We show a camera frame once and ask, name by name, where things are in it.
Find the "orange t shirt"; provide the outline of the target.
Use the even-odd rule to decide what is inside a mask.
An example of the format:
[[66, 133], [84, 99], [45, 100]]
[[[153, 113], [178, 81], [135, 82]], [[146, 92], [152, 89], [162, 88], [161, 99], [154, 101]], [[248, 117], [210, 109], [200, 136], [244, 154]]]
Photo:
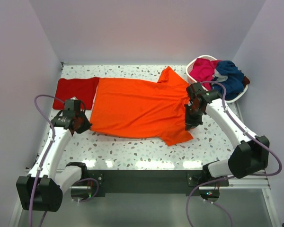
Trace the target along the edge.
[[123, 138], [160, 138], [168, 146], [187, 142], [193, 139], [185, 129], [188, 85], [171, 67], [157, 82], [101, 78], [90, 129]]

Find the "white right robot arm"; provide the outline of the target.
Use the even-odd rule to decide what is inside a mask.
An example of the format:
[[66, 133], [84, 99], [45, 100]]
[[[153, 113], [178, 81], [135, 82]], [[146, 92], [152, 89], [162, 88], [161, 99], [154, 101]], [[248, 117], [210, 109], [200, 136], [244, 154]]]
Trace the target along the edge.
[[219, 91], [206, 91], [200, 83], [189, 85], [186, 91], [190, 103], [185, 105], [185, 130], [202, 125], [202, 116], [208, 115], [234, 148], [230, 158], [204, 165], [199, 183], [211, 186], [218, 178], [229, 175], [241, 179], [268, 166], [268, 138], [250, 131], [224, 103]]

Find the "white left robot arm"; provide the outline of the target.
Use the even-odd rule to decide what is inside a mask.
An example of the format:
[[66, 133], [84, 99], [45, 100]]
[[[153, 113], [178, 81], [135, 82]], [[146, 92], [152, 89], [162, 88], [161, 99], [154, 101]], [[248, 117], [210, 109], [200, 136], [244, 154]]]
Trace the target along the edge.
[[64, 109], [51, 120], [39, 158], [28, 174], [20, 176], [16, 182], [24, 210], [56, 212], [63, 195], [73, 184], [85, 185], [88, 182], [87, 166], [82, 162], [70, 162], [61, 173], [57, 173], [62, 154], [73, 135], [91, 128], [85, 111], [81, 100], [68, 99], [64, 102]]

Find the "folded red t shirt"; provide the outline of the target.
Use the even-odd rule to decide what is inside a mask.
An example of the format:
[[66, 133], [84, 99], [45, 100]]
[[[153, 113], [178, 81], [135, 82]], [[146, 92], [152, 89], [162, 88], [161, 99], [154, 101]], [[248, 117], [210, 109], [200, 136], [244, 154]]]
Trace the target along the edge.
[[59, 79], [55, 97], [65, 102], [76, 98], [81, 100], [87, 110], [91, 110], [100, 78], [89, 79]]

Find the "magenta t shirt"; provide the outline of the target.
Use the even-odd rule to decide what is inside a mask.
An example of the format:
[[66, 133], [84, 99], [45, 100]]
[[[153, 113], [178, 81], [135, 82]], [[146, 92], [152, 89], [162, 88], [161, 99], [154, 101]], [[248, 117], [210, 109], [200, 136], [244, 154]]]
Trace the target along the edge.
[[197, 58], [193, 63], [192, 70], [189, 75], [197, 82], [211, 81], [217, 64], [220, 61], [221, 60]]

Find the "white plastic laundry basket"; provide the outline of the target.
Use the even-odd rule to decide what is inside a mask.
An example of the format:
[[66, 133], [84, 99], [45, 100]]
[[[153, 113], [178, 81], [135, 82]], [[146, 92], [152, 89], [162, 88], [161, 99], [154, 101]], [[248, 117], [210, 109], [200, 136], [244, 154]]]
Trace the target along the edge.
[[[218, 60], [218, 59], [216, 59], [216, 58], [214, 58], [214, 57], [212, 57], [212, 56], [210, 56], [210, 55], [201, 55], [201, 56], [199, 56], [199, 57], [197, 57], [197, 58], [205, 58], [205, 59], [209, 59], [209, 60]], [[196, 61], [196, 59], [197, 58], [195, 58], [194, 60], [192, 60], [187, 66], [186, 66], [186, 74], [187, 74], [187, 80], [189, 81], [189, 83], [195, 83], [195, 82], [197, 82], [197, 81], [195, 81], [190, 75], [189, 75], [189, 73], [190, 73], [190, 71], [192, 70], [192, 66], [193, 66], [193, 63]], [[212, 89], [216, 89], [216, 90], [218, 90], [220, 93], [223, 93], [223, 88], [221, 87], [221, 86], [219, 86], [219, 85], [216, 85], [216, 84], [211, 84], [210, 82], [211, 81], [204, 81], [204, 82], [200, 82], [200, 83], [202, 83], [202, 86], [206, 89], [206, 90], [212, 90]], [[243, 95], [244, 95], [244, 93], [247, 91], [247, 89], [248, 89], [248, 86], [249, 85], [247, 85], [246, 87], [244, 87], [244, 91], [242, 92], [242, 93], [240, 93], [235, 99], [233, 99], [233, 100], [226, 100], [226, 102], [228, 102], [228, 103], [233, 103], [233, 102], [236, 102], [239, 98], [241, 98]]]

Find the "navy blue t shirt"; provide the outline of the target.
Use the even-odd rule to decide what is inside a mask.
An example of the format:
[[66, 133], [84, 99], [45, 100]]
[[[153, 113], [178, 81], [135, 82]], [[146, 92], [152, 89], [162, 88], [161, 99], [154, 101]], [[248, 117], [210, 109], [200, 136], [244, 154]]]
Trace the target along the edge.
[[244, 73], [232, 61], [219, 61], [214, 70], [212, 81], [226, 88], [225, 100], [233, 100], [244, 91]]

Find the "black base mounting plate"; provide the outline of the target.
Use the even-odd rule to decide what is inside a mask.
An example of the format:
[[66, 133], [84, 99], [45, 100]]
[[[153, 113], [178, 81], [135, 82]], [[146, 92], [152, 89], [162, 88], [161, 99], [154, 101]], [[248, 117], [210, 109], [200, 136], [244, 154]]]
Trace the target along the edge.
[[71, 186], [71, 196], [83, 199], [109, 193], [185, 194], [201, 183], [201, 170], [89, 170], [89, 178]]

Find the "aluminium left rail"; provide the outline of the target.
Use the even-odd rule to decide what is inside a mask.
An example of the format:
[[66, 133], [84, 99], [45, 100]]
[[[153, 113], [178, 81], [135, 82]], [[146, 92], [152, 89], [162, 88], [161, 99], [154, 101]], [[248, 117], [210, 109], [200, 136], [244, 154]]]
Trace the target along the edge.
[[37, 163], [37, 161], [38, 161], [38, 159], [39, 159], [39, 157], [40, 157], [40, 155], [39, 154], [37, 154], [36, 155], [36, 157], [35, 157], [35, 159], [34, 159], [34, 161], [33, 161], [33, 163], [32, 164], [30, 164], [29, 166], [26, 166], [26, 170], [30, 170], [36, 163]]

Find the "aluminium rail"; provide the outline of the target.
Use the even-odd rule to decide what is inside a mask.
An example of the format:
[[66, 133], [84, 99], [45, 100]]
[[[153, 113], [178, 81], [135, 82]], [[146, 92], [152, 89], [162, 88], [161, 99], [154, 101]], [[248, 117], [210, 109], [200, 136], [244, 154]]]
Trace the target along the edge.
[[232, 189], [270, 189], [269, 181], [265, 170], [257, 172], [261, 176], [248, 175], [241, 179], [232, 178], [229, 180], [229, 187]]
[[36, 163], [37, 163], [37, 161], [38, 161], [38, 159], [39, 159], [39, 157], [40, 157], [40, 155], [39, 154], [37, 154], [36, 155], [36, 157], [35, 157], [35, 159], [34, 159], [34, 161], [33, 161], [33, 163], [32, 164], [30, 164], [29, 166], [26, 166], [26, 170], [30, 170]]

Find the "aluminium right rail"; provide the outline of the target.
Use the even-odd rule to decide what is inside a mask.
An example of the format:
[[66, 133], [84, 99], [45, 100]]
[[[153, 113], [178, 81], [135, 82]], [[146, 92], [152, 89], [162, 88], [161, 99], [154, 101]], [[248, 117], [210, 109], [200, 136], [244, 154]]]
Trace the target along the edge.
[[269, 181], [265, 170], [257, 172], [261, 176], [248, 175], [241, 179], [232, 178], [229, 180], [229, 187], [232, 189], [270, 189]]

